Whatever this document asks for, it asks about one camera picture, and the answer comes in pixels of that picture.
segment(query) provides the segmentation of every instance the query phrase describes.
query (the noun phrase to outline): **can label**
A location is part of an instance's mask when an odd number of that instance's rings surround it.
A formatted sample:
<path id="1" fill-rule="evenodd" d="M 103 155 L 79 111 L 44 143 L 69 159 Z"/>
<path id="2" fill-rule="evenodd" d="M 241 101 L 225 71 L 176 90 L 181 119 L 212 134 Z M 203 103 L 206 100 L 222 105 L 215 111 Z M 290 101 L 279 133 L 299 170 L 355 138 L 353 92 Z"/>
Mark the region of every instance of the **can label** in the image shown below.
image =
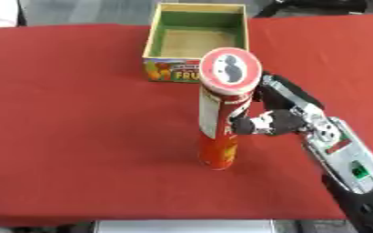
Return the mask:
<path id="1" fill-rule="evenodd" d="M 232 118 L 243 117 L 251 103 L 251 93 L 223 96 L 204 85 L 199 94 L 200 158 L 213 169 L 229 167 L 237 152 L 237 135 Z"/>
<path id="2" fill-rule="evenodd" d="M 202 86 L 199 92 L 199 127 L 208 137 L 217 136 L 217 119 L 220 108 L 220 98 L 207 92 Z"/>

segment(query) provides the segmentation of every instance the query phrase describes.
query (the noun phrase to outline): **colorful box label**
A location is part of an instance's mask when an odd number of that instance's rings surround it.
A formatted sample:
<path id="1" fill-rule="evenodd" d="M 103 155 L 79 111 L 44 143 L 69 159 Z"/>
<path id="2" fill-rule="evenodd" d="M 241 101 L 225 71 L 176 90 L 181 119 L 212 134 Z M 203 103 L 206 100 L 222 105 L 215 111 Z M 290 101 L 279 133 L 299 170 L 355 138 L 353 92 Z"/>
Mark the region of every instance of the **colorful box label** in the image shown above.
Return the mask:
<path id="1" fill-rule="evenodd" d="M 152 81 L 197 83 L 199 60 L 146 58 L 144 62 L 148 78 Z"/>

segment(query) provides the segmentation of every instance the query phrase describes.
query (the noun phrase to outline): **floor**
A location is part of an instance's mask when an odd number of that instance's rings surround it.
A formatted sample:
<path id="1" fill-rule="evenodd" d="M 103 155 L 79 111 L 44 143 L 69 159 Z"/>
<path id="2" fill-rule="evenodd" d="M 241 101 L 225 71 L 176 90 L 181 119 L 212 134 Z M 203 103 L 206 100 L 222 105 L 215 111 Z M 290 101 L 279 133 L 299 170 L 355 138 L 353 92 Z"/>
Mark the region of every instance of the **floor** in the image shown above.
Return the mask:
<path id="1" fill-rule="evenodd" d="M 29 25 L 65 25 L 120 23 L 148 25 L 157 2 L 239 3 L 247 5 L 249 16 L 255 15 L 272 0 L 21 0 Z M 373 0 L 368 0 L 373 13 Z M 294 233 L 294 221 L 278 221 L 278 232 Z M 350 233 L 342 220 L 305 220 L 300 225 L 306 233 Z"/>

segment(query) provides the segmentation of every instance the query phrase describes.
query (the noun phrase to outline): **mustache logo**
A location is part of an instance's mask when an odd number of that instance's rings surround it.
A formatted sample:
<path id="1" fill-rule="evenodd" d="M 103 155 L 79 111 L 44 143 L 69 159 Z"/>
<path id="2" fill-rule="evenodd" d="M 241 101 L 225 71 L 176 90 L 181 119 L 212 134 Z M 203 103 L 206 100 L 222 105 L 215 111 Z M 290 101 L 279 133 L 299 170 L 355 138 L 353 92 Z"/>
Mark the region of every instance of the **mustache logo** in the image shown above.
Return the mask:
<path id="1" fill-rule="evenodd" d="M 236 83 L 238 82 L 243 74 L 242 70 L 239 68 L 239 66 L 236 66 L 236 59 L 233 56 L 227 56 L 225 59 L 225 63 L 227 66 L 225 67 L 225 72 L 227 76 L 229 77 L 229 80 L 227 82 L 229 83 Z"/>

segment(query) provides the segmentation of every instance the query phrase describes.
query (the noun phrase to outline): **pringles logo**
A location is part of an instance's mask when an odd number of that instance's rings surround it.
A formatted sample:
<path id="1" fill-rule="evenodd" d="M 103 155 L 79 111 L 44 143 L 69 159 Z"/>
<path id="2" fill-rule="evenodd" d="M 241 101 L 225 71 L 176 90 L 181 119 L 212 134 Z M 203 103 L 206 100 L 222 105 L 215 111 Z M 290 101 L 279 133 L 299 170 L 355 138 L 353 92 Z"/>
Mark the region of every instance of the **pringles logo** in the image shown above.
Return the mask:
<path id="1" fill-rule="evenodd" d="M 225 54 L 215 60 L 213 72 L 222 83 L 233 85 L 245 79 L 247 66 L 240 57 Z"/>

